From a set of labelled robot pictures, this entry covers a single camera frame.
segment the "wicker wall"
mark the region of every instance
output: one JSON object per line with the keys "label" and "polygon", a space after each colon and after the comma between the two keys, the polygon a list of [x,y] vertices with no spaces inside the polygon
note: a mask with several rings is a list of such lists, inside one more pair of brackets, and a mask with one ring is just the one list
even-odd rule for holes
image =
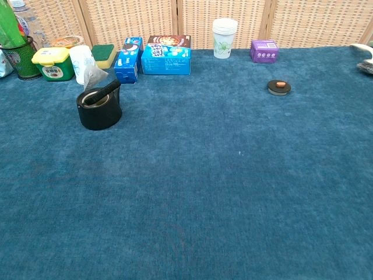
{"label": "wicker wall", "polygon": [[373,36],[373,0],[26,0],[49,41],[71,34],[88,45],[125,37],[189,34],[193,48],[213,48],[212,21],[239,22],[234,48],[257,38],[280,47],[346,46]]}

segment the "blue box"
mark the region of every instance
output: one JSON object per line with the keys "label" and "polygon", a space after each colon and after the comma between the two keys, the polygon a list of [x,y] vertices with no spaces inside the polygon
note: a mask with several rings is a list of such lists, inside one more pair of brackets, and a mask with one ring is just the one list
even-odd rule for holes
{"label": "blue box", "polygon": [[147,75],[189,75],[191,58],[190,36],[150,36],[141,60]]}
{"label": "blue box", "polygon": [[141,37],[129,37],[124,41],[114,66],[115,74],[120,83],[135,83],[138,73],[142,71],[141,55],[143,44]]}

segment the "green bottle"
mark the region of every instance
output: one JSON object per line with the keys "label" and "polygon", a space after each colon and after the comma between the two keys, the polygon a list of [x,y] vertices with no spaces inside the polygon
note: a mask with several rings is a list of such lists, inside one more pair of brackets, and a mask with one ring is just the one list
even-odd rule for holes
{"label": "green bottle", "polygon": [[15,48],[27,42],[26,35],[6,0],[0,0],[0,44]]}

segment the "white cup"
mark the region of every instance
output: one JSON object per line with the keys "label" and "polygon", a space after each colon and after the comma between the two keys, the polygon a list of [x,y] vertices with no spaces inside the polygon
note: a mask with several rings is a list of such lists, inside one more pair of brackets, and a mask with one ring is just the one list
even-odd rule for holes
{"label": "white cup", "polygon": [[221,18],[213,22],[214,56],[228,58],[231,55],[232,44],[237,32],[238,22],[234,19]]}
{"label": "white cup", "polygon": [[95,65],[90,48],[86,45],[77,45],[70,49],[70,58],[74,67],[76,82],[84,85],[84,71],[88,65]]}

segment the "green sponge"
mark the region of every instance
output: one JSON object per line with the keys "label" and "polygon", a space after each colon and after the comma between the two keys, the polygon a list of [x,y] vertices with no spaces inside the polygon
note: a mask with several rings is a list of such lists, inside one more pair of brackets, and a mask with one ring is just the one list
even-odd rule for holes
{"label": "green sponge", "polygon": [[115,58],[116,52],[113,44],[94,45],[92,48],[92,54],[99,68],[108,69]]}

